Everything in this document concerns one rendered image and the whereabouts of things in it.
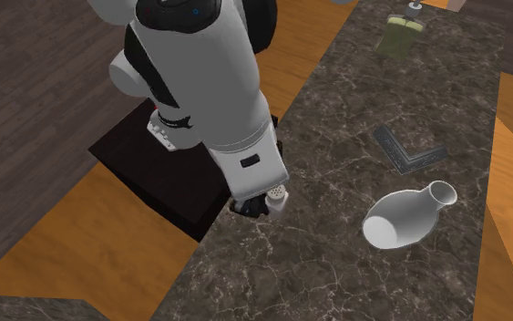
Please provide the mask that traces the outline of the grey L-shaped bracket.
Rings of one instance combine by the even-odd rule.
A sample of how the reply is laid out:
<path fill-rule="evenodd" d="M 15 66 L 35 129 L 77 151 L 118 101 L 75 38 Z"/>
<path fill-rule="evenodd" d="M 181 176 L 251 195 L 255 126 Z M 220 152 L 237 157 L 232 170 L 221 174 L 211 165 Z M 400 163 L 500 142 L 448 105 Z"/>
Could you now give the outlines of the grey L-shaped bracket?
<path fill-rule="evenodd" d="M 444 146 L 435 147 L 417 154 L 409 154 L 386 125 L 376 128 L 373 137 L 401 175 L 440 162 L 448 156 L 447 149 Z"/>

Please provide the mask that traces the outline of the white ceramic vase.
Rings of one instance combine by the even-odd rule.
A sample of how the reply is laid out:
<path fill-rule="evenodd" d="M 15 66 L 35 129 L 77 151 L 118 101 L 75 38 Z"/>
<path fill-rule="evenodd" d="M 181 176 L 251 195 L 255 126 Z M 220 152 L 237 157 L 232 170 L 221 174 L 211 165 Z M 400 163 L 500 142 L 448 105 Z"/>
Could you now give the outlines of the white ceramic vase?
<path fill-rule="evenodd" d="M 456 190 L 445 181 L 432 181 L 422 190 L 391 192 L 365 216 L 364 238 L 382 250 L 419 243 L 436 227 L 439 211 L 456 202 Z"/>

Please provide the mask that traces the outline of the white salt shaker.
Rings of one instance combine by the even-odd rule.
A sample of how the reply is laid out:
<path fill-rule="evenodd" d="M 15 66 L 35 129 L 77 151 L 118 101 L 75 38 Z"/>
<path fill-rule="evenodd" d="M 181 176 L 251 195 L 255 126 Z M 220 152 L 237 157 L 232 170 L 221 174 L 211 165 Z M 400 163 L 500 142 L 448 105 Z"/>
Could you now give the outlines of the white salt shaker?
<path fill-rule="evenodd" d="M 288 197 L 289 193 L 284 185 L 278 185 L 266 192 L 264 200 L 272 218 L 282 216 Z"/>

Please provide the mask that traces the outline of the dark robot stand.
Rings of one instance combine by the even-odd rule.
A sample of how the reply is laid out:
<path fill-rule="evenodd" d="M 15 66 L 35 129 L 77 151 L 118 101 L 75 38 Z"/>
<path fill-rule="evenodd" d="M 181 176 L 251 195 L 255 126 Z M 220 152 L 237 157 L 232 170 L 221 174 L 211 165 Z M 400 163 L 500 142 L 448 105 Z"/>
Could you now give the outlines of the dark robot stand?
<path fill-rule="evenodd" d="M 89 151 L 148 207 L 199 242 L 230 191 L 204 145 L 168 151 L 148 132 L 154 111 L 144 100 Z"/>

